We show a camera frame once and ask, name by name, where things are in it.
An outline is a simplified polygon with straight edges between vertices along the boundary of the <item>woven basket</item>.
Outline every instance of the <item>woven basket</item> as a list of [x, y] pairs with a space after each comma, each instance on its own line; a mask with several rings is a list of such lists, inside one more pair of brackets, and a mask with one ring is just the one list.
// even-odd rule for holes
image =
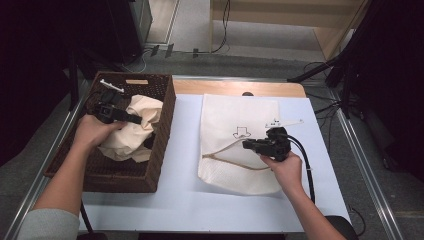
[[[84, 179], [84, 191], [113, 192], [113, 193], [148, 193], [155, 192], [158, 187], [163, 158], [171, 132], [171, 123], [175, 106], [175, 91], [172, 76], [159, 74], [133, 74], [99, 72], [93, 81], [86, 109], [92, 109], [97, 103], [101, 92], [106, 90], [100, 80], [104, 79], [114, 86], [124, 88], [124, 100], [117, 108], [124, 109], [129, 105], [131, 96], [139, 94], [158, 99], [163, 102], [162, 113], [153, 141], [152, 153], [149, 161], [136, 163], [132, 159], [118, 162], [95, 149], [88, 158]], [[140, 81], [148, 84], [128, 84], [127, 80]], [[44, 175], [53, 177], [62, 165], [72, 145], [76, 131], [76, 124], [59, 146], [59, 149], [48, 166]]]

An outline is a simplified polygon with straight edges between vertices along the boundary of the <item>human hand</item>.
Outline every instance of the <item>human hand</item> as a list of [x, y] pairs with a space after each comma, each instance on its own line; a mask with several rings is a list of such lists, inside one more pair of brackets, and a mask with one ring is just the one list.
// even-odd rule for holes
[[268, 156], [261, 155], [261, 160], [274, 172], [278, 183], [286, 195], [296, 191], [304, 191], [302, 186], [302, 160], [292, 151], [282, 162], [277, 162]]
[[123, 128], [126, 124], [126, 122], [104, 124], [95, 116], [87, 114], [78, 122], [73, 146], [91, 150], [106, 140], [111, 132]]

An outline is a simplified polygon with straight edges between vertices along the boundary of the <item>gray carpet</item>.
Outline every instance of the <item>gray carpet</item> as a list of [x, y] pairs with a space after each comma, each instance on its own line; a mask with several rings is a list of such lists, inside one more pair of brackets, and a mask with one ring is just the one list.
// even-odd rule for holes
[[[165, 58], [163, 51], [153, 57], [150, 57], [150, 53], [147, 53], [144, 59], [147, 64], [145, 67], [146, 73], [270, 78], [268, 81], [282, 81], [286, 78], [298, 76], [303, 73], [303, 68], [307, 64], [300, 61], [221, 55], [200, 55], [193, 58], [191, 54], [187, 53], [173, 53], [171, 57]], [[132, 71], [140, 71], [144, 68], [143, 60], [140, 58], [126, 67]], [[323, 77], [325, 77], [324, 74], [316, 76], [317, 79]], [[323, 87], [323, 84], [317, 86], [316, 82], [305, 81], [306, 92], [328, 97], [328, 89]], [[310, 96], [310, 99], [314, 109], [321, 109], [330, 104], [329, 100], [312, 96]], [[40, 127], [27, 148], [15, 159], [0, 168], [1, 237], [6, 234], [20, 206], [20, 201], [22, 201], [39, 171], [41, 163], [67, 114], [67, 106], [68, 99], [65, 98], [50, 118]], [[352, 119], [352, 122], [378, 181], [397, 216], [402, 233], [406, 239], [421, 239], [424, 236], [422, 214], [424, 184], [409, 173], [394, 173], [386, 170], [367, 126], [356, 117]], [[329, 119], [323, 125], [322, 135], [330, 150], [330, 157], [346, 204], [360, 212], [365, 219], [366, 231], [360, 239], [387, 239], [349, 143], [336, 117], [332, 120], [331, 128]], [[355, 230], [358, 233], [361, 232], [364, 225], [359, 215], [352, 212], [351, 219]], [[109, 239], [137, 239], [137, 234], [134, 233], [108, 233], [108, 236]], [[291, 234], [287, 239], [306, 239], [306, 237], [299, 233]]]

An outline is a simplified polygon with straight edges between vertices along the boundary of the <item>cloth bag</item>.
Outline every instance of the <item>cloth bag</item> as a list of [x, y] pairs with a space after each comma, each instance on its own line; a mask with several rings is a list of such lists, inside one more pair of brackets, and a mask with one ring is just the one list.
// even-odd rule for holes
[[121, 130], [112, 132], [98, 147], [105, 155], [116, 161], [129, 158], [136, 162], [147, 161], [151, 150], [144, 147], [143, 142], [151, 137], [154, 124], [159, 122], [163, 103], [142, 95], [134, 95], [126, 111], [142, 117], [141, 124], [128, 123]]
[[242, 146], [246, 138], [265, 138], [265, 125], [274, 119], [279, 119], [277, 101], [204, 95], [198, 176], [208, 184], [242, 194], [280, 191], [271, 169], [256, 153]]

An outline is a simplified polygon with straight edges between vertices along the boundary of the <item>white tabletop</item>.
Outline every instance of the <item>white tabletop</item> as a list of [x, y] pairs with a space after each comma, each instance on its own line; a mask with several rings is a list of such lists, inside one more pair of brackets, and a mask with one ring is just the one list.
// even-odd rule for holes
[[[286, 129], [302, 143], [308, 154], [316, 205], [324, 215], [338, 215], [349, 220], [309, 99], [264, 99], [279, 101], [280, 120], [304, 121]], [[201, 95], [177, 95], [171, 136], [156, 193], [83, 194], [93, 229], [198, 233], [303, 231], [282, 192], [245, 196], [208, 185], [197, 177], [201, 108]], [[292, 150], [301, 156], [295, 146]], [[305, 169], [303, 186], [309, 193]], [[82, 219], [80, 229], [85, 230]]]

